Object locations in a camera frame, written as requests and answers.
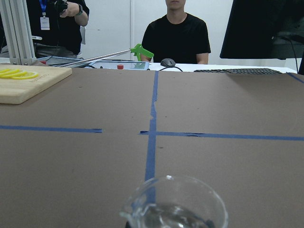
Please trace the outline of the clear glass cup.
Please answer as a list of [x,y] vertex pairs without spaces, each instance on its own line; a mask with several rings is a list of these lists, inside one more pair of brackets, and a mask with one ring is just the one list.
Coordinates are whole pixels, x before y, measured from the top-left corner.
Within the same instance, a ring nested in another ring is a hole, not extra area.
[[228,212],[206,183],[188,176],[151,178],[122,206],[131,228],[226,228]]

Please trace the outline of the black computer mouse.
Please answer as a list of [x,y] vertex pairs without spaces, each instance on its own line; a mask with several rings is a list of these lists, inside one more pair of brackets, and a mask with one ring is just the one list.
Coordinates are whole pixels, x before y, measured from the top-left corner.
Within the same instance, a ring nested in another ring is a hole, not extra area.
[[164,58],[161,60],[160,65],[163,67],[174,67],[176,65],[176,63],[171,58]]

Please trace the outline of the teach pendant near seated man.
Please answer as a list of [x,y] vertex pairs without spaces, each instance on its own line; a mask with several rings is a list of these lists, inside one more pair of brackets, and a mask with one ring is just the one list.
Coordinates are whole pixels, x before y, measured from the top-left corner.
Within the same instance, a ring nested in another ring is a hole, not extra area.
[[100,69],[125,69],[125,70],[148,70],[149,62],[142,61],[114,61],[98,60],[89,64],[91,67]]

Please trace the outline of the seated man in black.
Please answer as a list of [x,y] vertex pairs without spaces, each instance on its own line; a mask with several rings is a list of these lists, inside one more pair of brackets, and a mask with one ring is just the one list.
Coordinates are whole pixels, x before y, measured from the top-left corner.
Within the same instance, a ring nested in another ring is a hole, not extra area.
[[171,58],[176,63],[207,64],[211,50],[205,21],[186,13],[184,0],[167,0],[165,3],[166,15],[151,22],[142,39],[143,48],[154,56],[141,55],[141,59],[161,62]]

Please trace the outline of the black keyboard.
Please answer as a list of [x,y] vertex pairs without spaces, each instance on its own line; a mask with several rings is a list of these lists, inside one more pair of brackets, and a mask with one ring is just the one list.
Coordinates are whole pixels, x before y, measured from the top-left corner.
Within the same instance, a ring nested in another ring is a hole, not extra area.
[[233,73],[233,74],[281,74],[270,68],[235,68],[235,69],[198,69],[198,73]]

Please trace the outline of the teach pendant near operator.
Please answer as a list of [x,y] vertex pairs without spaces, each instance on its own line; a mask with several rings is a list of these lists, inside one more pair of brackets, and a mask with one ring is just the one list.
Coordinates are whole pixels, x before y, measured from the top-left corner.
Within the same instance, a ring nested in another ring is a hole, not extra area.
[[55,67],[64,65],[64,64],[79,62],[81,60],[82,59],[79,59],[79,58],[56,57],[56,56],[42,57],[42,58],[37,59],[37,61],[39,61],[39,62],[45,63],[46,65],[49,65],[49,66],[55,66]]

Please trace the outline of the lemon slice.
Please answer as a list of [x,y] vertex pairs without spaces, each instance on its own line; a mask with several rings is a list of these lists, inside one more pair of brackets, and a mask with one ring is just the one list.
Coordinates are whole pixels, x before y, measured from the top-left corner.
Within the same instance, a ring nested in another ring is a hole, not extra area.
[[21,77],[26,75],[28,72],[27,71],[20,71],[18,69],[11,69],[9,71],[6,72],[2,72],[0,74],[1,78],[13,78],[13,77]]
[[25,79],[32,79],[38,76],[37,72],[22,72],[16,74],[15,76],[12,76],[11,79],[16,79],[16,80],[25,80]]
[[10,69],[9,72],[6,72],[6,73],[3,73],[3,74],[0,74],[0,77],[2,78],[5,78],[5,77],[11,77],[11,75],[15,74],[15,73],[18,73],[20,70],[19,69]]

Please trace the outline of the standing operator in black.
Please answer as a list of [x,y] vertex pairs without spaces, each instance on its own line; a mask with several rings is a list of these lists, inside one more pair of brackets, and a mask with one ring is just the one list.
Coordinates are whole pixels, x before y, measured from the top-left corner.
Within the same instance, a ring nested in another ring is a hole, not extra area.
[[28,0],[28,19],[36,58],[76,58],[81,49],[80,28],[88,24],[84,0]]

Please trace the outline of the black monitor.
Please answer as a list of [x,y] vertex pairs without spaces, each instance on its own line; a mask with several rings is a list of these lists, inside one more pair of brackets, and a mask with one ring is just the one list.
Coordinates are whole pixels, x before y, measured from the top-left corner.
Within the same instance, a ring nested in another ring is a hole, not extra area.
[[221,58],[285,60],[303,52],[302,0],[233,1]]

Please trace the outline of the bamboo cutting board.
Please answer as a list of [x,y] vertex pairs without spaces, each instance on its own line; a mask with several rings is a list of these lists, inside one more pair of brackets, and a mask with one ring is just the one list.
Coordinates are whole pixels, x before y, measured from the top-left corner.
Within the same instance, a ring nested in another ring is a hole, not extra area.
[[72,74],[72,69],[69,67],[48,67],[46,65],[1,64],[0,68],[1,70],[19,69],[38,74],[37,77],[30,79],[2,78],[0,80],[0,102],[2,104],[21,104]]

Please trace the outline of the lemon slice nearest knife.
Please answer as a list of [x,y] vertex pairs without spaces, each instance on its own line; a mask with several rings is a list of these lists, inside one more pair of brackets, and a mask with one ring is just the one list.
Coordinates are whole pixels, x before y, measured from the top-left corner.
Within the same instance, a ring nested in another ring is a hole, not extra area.
[[6,73],[6,72],[9,72],[9,71],[10,71],[10,69],[1,69],[0,74]]

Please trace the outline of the aluminium frame post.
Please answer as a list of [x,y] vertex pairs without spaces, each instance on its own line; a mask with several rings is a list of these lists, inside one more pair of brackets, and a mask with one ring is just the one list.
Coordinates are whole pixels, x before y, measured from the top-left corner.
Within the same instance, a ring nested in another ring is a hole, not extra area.
[[27,2],[2,0],[0,14],[8,45],[10,63],[30,66],[36,62]]

